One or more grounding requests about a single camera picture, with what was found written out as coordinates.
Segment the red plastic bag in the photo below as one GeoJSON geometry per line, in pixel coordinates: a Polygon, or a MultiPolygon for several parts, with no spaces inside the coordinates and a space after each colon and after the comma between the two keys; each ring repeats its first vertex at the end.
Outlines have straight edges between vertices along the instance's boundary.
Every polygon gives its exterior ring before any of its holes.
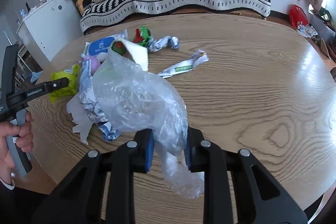
{"type": "Polygon", "coordinates": [[[296,5],[291,5],[291,9],[289,10],[288,15],[289,15],[289,18],[291,20],[293,27],[295,27],[296,29],[297,29],[297,26],[300,24],[304,26],[309,24],[309,21],[307,19],[305,12],[296,5]]]}

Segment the sleeve cuff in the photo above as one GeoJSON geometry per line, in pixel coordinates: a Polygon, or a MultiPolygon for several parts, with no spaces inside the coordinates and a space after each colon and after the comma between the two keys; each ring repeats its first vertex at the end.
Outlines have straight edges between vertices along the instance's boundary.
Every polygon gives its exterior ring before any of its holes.
{"type": "Polygon", "coordinates": [[[1,181],[2,184],[3,184],[7,189],[9,189],[9,190],[13,190],[14,187],[15,187],[15,183],[14,183],[13,179],[12,179],[12,184],[11,184],[11,185],[5,183],[1,178],[0,178],[0,181],[1,181]]]}

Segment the yellow snack bag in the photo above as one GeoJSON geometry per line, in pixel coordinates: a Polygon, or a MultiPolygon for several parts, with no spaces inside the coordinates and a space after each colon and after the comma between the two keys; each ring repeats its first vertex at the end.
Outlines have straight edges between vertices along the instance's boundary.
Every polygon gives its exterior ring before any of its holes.
{"type": "Polygon", "coordinates": [[[50,80],[57,80],[63,77],[69,79],[69,85],[63,89],[55,90],[50,93],[50,101],[53,103],[58,98],[67,97],[67,96],[74,96],[78,92],[78,75],[81,70],[79,64],[73,65],[70,68],[65,70],[61,70],[59,72],[54,72],[51,74],[50,80]]]}

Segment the blue label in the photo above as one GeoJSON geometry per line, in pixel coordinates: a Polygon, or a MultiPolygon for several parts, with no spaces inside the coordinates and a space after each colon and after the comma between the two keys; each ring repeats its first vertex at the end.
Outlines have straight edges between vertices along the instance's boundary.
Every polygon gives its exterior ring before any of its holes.
{"type": "Polygon", "coordinates": [[[90,56],[96,56],[98,53],[107,52],[113,41],[113,37],[105,37],[92,42],[89,46],[88,54],[90,56]]]}

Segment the wrist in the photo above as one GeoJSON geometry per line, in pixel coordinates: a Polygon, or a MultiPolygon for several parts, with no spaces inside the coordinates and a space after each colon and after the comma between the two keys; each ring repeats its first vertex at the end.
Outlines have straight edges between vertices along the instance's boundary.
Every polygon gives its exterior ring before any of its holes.
{"type": "Polygon", "coordinates": [[[5,163],[0,162],[0,178],[7,184],[12,184],[11,168],[9,168],[5,163]]]}

